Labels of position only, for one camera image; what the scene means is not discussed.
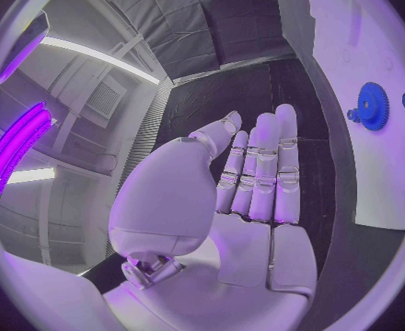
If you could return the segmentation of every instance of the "purple light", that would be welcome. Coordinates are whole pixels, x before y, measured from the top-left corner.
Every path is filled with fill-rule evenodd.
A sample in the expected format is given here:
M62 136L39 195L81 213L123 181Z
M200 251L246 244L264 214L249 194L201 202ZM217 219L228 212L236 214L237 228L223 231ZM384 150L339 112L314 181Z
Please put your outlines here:
M0 84L7 80L13 74L17 67L34 51L43 38L46 37L46 31L41 33L36 39L32 40L3 70L0 76Z
M38 141L41 136L43 136L50 128L52 122L49 115L49 120L41 125L36 132L34 132L30 138L21 146L21 148L17 151L15 156L11 159L3 174L1 175L0 179L0 195L3 193L4 187L7 184L7 181L10 179L11 175L14 172L15 167L21 162L25 154L34 146L34 143Z
M3 152L4 148L10 142L12 138L15 137L18 131L36 116L46 105L46 102L41 102L31 108L27 113L23 114L10 128L7 130L0 139L0 154Z
M34 118L29 120L29 122L25 124L8 142L6 147L0 153L0 176L17 151L47 121L51 121L51 114L48 110L42 110L36 116L34 116Z

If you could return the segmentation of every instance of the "air vent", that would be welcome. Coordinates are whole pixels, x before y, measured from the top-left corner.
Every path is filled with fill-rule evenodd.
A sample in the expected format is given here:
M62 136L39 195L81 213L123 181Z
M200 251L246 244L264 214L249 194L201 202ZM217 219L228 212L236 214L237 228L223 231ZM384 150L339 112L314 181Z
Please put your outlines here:
M126 88L122 87L113 77L107 75L96 86L86 105L98 114L110 119L126 91Z

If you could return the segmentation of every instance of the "vent grille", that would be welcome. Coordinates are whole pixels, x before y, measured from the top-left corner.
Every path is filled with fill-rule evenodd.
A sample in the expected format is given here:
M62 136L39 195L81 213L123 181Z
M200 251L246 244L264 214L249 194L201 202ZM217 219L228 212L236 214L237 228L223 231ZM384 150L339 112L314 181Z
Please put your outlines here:
M118 194L133 169L152 151L158 130L160 129L161 119L163 118L164 110L166 109L167 101L169 100L170 92L173 87L174 85L168 77L161 83L157 94L141 122L141 126L138 129L132 148L130 149L129 156L127 156L116 194ZM108 238L106 257L110 257L114 252Z
M113 77L107 75L95 88L86 105L97 113L110 119L118 103L126 94L123 88Z

